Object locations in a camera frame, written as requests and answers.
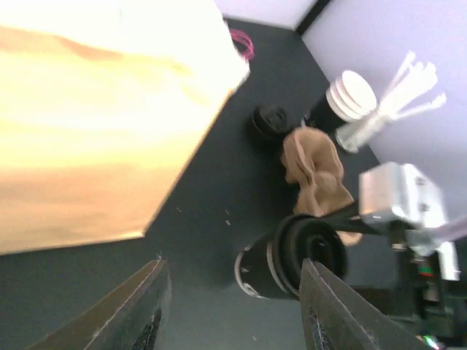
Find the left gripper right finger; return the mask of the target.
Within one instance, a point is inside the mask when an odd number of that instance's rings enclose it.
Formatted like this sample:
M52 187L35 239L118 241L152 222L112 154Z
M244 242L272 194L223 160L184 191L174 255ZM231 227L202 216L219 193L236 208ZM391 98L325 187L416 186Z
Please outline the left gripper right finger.
M302 264L299 297L308 349L431 348L387 318L324 265L309 259Z

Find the orange paper bag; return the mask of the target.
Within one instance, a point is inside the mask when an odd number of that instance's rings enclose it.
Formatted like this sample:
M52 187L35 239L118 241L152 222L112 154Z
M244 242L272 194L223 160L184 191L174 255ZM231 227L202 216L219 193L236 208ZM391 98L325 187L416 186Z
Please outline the orange paper bag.
M249 73L213 1L3 1L1 253L142 238Z

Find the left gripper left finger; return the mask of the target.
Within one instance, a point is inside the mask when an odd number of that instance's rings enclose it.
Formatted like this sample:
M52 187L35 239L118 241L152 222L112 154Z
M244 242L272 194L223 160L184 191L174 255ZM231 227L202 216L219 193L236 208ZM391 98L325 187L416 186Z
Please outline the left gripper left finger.
M171 301L167 260L148 262L78 318L30 349L162 349Z

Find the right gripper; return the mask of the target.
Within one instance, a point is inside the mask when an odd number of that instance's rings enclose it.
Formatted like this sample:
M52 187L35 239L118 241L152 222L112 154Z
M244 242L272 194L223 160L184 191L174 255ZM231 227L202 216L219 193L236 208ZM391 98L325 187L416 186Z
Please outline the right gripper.
M452 242L438 243L432 230L416 230L403 222L365 223L359 204L323 215L335 231L387 235L395 253L396 280L386 291L386 314L411 328L465 328L466 283L461 281Z

